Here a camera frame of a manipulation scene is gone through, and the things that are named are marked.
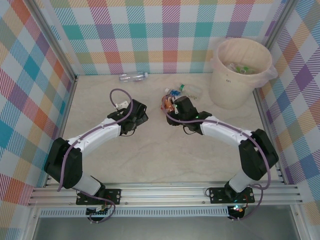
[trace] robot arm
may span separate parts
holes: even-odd
[[[116,124],[116,121],[123,119],[129,113],[131,104],[133,107],[129,117]],[[70,146],[77,141],[67,156],[62,186],[66,189],[74,188],[89,195],[104,198],[106,187],[94,177],[83,172],[82,159],[106,141],[135,131],[137,126],[148,120],[146,108],[146,105],[133,99],[127,108],[109,114],[106,119],[91,130],[67,140],[61,137],[56,139],[50,149],[44,171],[60,182],[63,158]]]
[[[242,130],[237,132],[235,127],[226,124],[212,114],[202,111],[198,112],[192,105],[190,99],[186,96],[179,97],[172,101],[174,110],[168,112],[168,115],[180,121],[192,120],[211,120],[213,122],[192,122],[182,123],[188,127],[190,131],[201,135],[217,138],[231,146],[238,147],[241,160],[241,169],[231,178],[224,186],[225,194],[231,201],[234,201],[249,185],[255,181],[259,181],[266,173],[266,165],[260,152],[255,148],[255,145],[248,139],[249,136],[258,143],[264,155],[266,156],[269,167],[271,168],[279,160],[279,157],[269,140],[265,131],[257,129],[256,131]],[[167,122],[170,125],[180,125],[167,117]]]

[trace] beige trash bin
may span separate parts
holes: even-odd
[[[209,95],[219,107],[236,109],[242,106],[255,88],[278,76],[269,50],[260,43],[232,38],[218,45],[211,60],[213,73]],[[234,63],[257,70],[257,74],[240,74],[226,66]]]

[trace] beige floor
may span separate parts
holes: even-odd
[[[194,102],[198,111],[207,111],[222,121],[243,129],[262,128],[253,95],[244,106],[226,110],[214,105],[208,95],[209,73],[151,74],[146,81],[119,83],[116,75],[79,78],[64,138],[77,136],[95,127],[114,111],[109,92],[123,88],[132,98],[147,105],[149,120],[131,137],[117,137],[83,159],[83,170],[104,183],[228,181],[241,167],[239,151],[218,139],[199,134],[186,135],[181,126],[168,125],[160,110],[165,88],[179,82],[203,88]],[[114,101],[127,99],[114,93]],[[275,168],[273,180],[278,179]]]

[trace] water bottle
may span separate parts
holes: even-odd
[[[167,94],[167,95],[171,95],[171,96],[181,96],[181,92],[177,91],[177,90],[174,90],[174,89],[171,89],[171,88],[166,88],[164,90],[164,92]]]
[[[148,77],[147,72],[133,72],[124,73],[119,75],[120,83],[137,82],[144,80]]]
[[[183,95],[190,99],[200,99],[202,96],[202,89],[192,84],[179,84],[178,89]]]

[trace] plaid wall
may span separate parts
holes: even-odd
[[[320,0],[300,0],[271,53],[279,78],[259,92],[285,173],[320,239]]]
[[[0,0],[0,240],[18,239],[72,80],[22,0]]]
[[[36,1],[74,71],[85,75],[212,72],[209,61],[216,39],[244,37],[265,43],[286,2]]]

